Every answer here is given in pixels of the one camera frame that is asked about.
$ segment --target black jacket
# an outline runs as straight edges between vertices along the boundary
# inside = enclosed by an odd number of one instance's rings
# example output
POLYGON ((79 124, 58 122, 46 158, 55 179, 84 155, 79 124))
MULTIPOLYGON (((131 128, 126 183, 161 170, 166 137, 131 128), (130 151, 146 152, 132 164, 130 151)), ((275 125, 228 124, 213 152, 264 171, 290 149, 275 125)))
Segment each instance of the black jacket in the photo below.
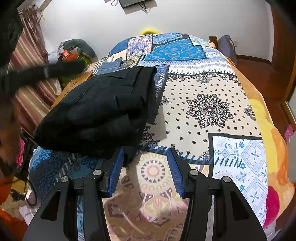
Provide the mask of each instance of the black jacket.
POLYGON ((155 113, 155 67, 93 76, 52 109, 34 132, 46 149, 110 158, 116 147, 139 144, 155 113))

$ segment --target curtain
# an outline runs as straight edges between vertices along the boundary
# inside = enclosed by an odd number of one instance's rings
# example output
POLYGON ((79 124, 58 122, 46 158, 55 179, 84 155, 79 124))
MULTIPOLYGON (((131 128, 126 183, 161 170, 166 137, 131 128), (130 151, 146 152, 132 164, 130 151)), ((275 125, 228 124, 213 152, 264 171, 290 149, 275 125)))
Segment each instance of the curtain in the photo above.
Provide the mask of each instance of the curtain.
MULTIPOLYGON (((47 64, 48 54, 37 18, 37 11, 28 7, 23 10, 20 18, 24 28, 12 53, 9 69, 17 71, 22 68, 47 64)), ((18 105, 19 121, 23 129, 32 134, 60 93, 61 86, 56 78, 40 81, 35 86, 20 88, 16 94, 15 103, 18 105)))

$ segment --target patterned bedsheet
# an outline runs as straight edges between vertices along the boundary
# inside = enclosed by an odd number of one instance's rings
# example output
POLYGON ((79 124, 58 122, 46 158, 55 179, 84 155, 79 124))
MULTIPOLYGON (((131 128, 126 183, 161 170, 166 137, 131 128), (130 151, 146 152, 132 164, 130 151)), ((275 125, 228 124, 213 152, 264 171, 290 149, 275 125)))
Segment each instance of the patterned bedsheet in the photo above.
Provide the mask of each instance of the patterned bedsheet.
MULTIPOLYGON (((103 61, 118 58, 123 59, 120 69, 156 66, 159 109, 154 124, 145 127, 134 161, 122 169, 116 192, 103 200, 111 240, 179 240, 188 200, 176 193, 166 157, 169 147, 208 177, 230 176, 263 227, 284 211, 294 194, 287 178, 287 147, 261 94, 218 50, 187 34, 144 35, 118 43, 87 71, 95 74, 103 61)), ((53 183, 40 188, 49 192, 61 176, 78 178, 81 170, 101 165, 67 155, 60 171, 52 171, 53 183)), ((81 238, 81 198, 78 209, 81 238)), ((207 241, 212 228, 213 206, 207 241)))

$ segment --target mandala pattern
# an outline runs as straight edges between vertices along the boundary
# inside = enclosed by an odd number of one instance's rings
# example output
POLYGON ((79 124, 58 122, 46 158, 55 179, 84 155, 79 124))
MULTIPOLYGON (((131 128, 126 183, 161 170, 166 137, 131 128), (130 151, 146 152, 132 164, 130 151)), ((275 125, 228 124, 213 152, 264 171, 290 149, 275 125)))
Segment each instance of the mandala pattern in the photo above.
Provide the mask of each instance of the mandala pattern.
POLYGON ((150 160, 141 167, 141 176, 149 183, 158 183, 165 177, 165 166, 158 160, 150 160))
POLYGON ((229 103, 222 101, 216 94, 198 94, 194 100, 187 100, 189 111, 187 115, 195 117, 201 128, 207 126, 225 127, 225 121, 233 119, 229 112, 229 103))
POLYGON ((224 74, 217 74, 211 76, 212 80, 206 85, 196 81, 197 76, 200 74, 190 76, 169 74, 163 95, 171 103, 167 102, 167 104, 162 104, 159 107, 155 121, 152 124, 147 124, 150 128, 145 133, 145 135, 148 135, 148 133, 153 134, 153 140, 159 140, 159 142, 156 147, 148 146, 147 142, 143 142, 139 148, 143 151, 166 154, 166 148, 172 146, 179 150, 180 157, 185 161, 200 164, 199 160, 203 161, 203 153, 208 151, 208 134, 210 133, 220 132, 232 135, 258 136, 259 128, 257 123, 255 121, 250 122, 246 114, 243 113, 244 107, 249 104, 243 90, 233 81, 230 81, 229 78, 223 80, 223 78, 219 77, 224 74), (212 126, 210 124, 205 128, 200 127, 200 123, 195 120, 195 117, 192 118, 192 116, 186 114, 190 110, 187 101, 194 100, 199 93, 202 95, 215 94, 223 102, 229 103, 226 109, 231 114, 229 117, 233 118, 225 120, 224 128, 218 126, 218 119, 223 118, 224 107, 220 108, 222 117, 217 117, 217 125, 212 126))
POLYGON ((250 104, 248 104, 247 107, 244 109, 244 113, 246 113, 247 116, 251 117, 252 120, 256 121, 256 116, 250 104))
POLYGON ((151 52, 152 35, 145 35, 141 37, 132 38, 128 42, 127 58, 134 55, 142 55, 151 52))
POLYGON ((189 39, 169 42, 153 48, 143 61, 187 61, 206 58, 201 46, 192 46, 189 39))
POLYGON ((167 105, 169 103, 172 103, 172 102, 163 95, 162 98, 161 98, 160 105, 163 105, 163 104, 166 104, 167 105))

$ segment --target cable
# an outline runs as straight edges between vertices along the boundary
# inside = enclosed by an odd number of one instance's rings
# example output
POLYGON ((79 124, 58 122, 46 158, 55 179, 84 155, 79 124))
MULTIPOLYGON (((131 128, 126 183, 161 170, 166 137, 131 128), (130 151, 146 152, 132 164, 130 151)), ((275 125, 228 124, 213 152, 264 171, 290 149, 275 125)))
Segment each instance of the cable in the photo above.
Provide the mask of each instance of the cable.
POLYGON ((141 8, 144 9, 144 11, 145 11, 146 13, 148 13, 148 12, 147 12, 147 8, 146 8, 146 2, 139 3, 139 5, 140 5, 141 8))
POLYGON ((118 1, 119 1, 119 0, 113 0, 112 3, 111 3, 111 5, 112 5, 113 7, 115 7, 115 6, 118 4, 118 1))
POLYGON ((30 180, 28 179, 28 177, 27 177, 27 179, 26 179, 26 181, 25 181, 25 190, 24 190, 24 194, 25 194, 25 200, 27 201, 28 205, 29 205, 30 207, 35 207, 36 204, 37 204, 37 195, 36 195, 35 188, 34 188, 34 186, 32 185, 32 183, 30 182, 30 180), (34 202, 34 204, 30 204, 30 203, 29 203, 29 200, 27 199, 27 193, 26 193, 27 182, 30 184, 30 186, 31 186, 31 188, 32 188, 32 191, 33 191, 33 193, 34 193, 34 196, 35 196, 35 202, 34 202))

